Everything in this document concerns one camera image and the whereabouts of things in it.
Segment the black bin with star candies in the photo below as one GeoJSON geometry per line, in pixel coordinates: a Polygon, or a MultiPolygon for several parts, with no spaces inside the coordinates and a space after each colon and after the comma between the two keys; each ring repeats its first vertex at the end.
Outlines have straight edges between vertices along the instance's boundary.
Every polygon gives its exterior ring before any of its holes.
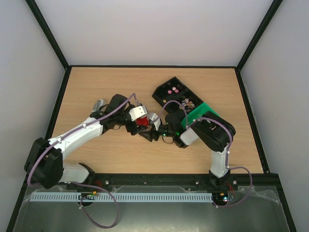
{"type": "Polygon", "coordinates": [[[159,85],[152,94],[152,98],[161,106],[170,100],[176,100],[189,88],[176,76],[159,85]]]}

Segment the red jar lid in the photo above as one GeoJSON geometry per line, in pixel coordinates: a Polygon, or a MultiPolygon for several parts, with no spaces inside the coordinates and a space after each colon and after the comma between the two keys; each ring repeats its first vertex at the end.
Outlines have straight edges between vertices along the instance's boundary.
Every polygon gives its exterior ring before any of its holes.
{"type": "Polygon", "coordinates": [[[149,120],[147,119],[147,117],[137,118],[136,119],[136,124],[138,126],[148,126],[149,125],[149,120]]]}

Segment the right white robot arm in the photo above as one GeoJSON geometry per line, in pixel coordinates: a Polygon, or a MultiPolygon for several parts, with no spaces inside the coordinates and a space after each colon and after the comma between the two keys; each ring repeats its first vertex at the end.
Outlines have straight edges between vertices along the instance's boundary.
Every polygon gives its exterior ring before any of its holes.
{"type": "Polygon", "coordinates": [[[235,128],[211,111],[207,111],[201,117],[194,119],[188,125],[182,125],[186,120],[180,113],[169,113],[165,117],[165,124],[157,115],[153,115],[150,129],[143,129],[139,135],[148,141],[157,141],[159,137],[170,137],[179,148],[187,148],[200,139],[210,150],[212,163],[209,171],[210,184],[215,189],[222,189],[230,176],[228,165],[229,150],[236,134],[235,128]]]}

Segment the metal scoop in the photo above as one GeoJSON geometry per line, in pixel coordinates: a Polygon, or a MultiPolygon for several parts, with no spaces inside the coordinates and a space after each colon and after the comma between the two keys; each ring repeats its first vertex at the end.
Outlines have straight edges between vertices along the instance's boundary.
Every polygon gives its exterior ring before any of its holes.
{"type": "Polygon", "coordinates": [[[106,102],[103,99],[99,99],[93,106],[92,112],[101,111],[104,107],[106,107],[106,102]]]}

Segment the green bin with gummies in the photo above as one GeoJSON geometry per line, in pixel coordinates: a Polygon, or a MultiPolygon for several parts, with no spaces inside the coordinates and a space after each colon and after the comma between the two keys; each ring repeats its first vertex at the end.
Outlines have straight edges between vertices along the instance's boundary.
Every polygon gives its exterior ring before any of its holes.
{"type": "Polygon", "coordinates": [[[185,116],[181,124],[184,129],[186,129],[186,126],[190,126],[193,123],[194,119],[198,119],[202,117],[205,113],[208,111],[214,113],[215,115],[219,116],[218,113],[216,113],[209,105],[207,105],[205,102],[201,103],[199,106],[196,106],[193,109],[186,109],[187,116],[185,116]]]}

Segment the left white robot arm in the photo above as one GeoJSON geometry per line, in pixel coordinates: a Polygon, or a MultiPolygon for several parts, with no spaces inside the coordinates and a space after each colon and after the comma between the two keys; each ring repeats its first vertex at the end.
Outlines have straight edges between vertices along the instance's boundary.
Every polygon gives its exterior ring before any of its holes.
{"type": "Polygon", "coordinates": [[[131,135],[146,127],[138,124],[139,119],[148,116],[147,108],[139,103],[116,94],[108,104],[99,99],[90,116],[80,125],[54,138],[38,138],[34,141],[24,169],[28,174],[27,184],[41,185],[49,189],[58,183],[79,183],[89,185],[94,171],[83,163],[69,164],[65,159],[86,142],[103,135],[115,126],[124,126],[131,135]]]}

